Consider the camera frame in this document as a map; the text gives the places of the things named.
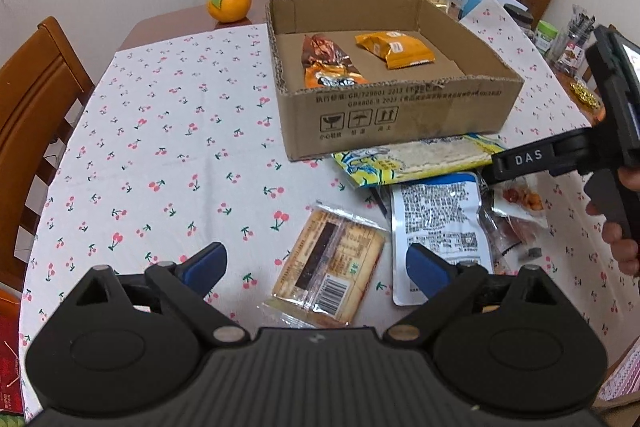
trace dining table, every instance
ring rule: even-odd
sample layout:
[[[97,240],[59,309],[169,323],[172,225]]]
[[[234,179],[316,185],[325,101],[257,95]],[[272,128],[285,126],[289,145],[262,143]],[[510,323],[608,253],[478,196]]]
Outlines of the dining table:
[[[228,268],[205,300],[255,333],[278,324],[261,304],[316,201],[384,223],[370,192],[354,188],[330,156],[287,159],[268,1],[253,0],[234,25],[216,23],[204,6],[152,17],[115,52],[49,187],[29,259],[18,346],[27,419],[41,406],[25,354],[92,266],[141,273],[220,241]],[[507,147],[589,124],[495,0],[483,0],[460,24],[524,81],[497,134]],[[547,220],[536,238],[542,256],[508,263],[514,272],[542,266],[613,360],[638,336],[629,320],[638,282],[618,271],[600,237],[603,219],[585,213],[587,179],[575,172],[536,176]],[[411,310],[395,306],[392,284],[387,241],[353,325],[383,331]]]

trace green lid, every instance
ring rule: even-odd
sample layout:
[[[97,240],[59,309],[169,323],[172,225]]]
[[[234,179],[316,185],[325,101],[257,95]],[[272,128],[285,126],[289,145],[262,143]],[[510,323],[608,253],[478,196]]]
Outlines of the green lid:
[[[556,30],[556,27],[552,24],[549,24],[548,22],[540,21],[536,29],[550,39],[555,39],[556,35],[558,35],[558,30]]]

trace gold decoration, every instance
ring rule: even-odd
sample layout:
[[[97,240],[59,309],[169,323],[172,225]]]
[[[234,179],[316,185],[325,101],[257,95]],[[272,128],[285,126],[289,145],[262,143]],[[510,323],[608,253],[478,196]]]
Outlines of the gold decoration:
[[[580,103],[583,103],[593,111],[600,108],[600,100],[598,100],[597,97],[580,82],[572,82],[569,84],[569,87],[571,87],[575,96],[580,100]]]

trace orange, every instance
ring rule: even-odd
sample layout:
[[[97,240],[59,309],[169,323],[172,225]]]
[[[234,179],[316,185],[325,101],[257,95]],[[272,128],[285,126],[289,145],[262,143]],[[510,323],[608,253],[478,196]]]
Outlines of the orange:
[[[236,22],[249,13],[251,0],[207,0],[207,11],[220,22]]]

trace finger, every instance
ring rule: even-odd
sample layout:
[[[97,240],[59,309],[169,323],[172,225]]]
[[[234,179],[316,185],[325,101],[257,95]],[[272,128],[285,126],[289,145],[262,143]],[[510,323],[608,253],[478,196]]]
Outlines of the finger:
[[[602,226],[602,240],[611,245],[622,239],[622,227],[618,223],[607,221]]]
[[[640,192],[640,169],[621,167],[618,169],[618,177],[620,178],[620,183],[625,185],[626,188]]]
[[[621,239],[611,245],[613,259],[619,263],[633,261],[638,257],[638,243],[633,239]]]
[[[589,214],[590,216],[601,215],[601,212],[597,210],[596,206],[591,201],[587,203],[587,208],[585,210],[587,211],[587,214]]]
[[[626,261],[625,263],[619,263],[618,268],[620,271],[626,275],[634,276],[640,271],[640,263],[638,259],[634,259],[633,261]]]

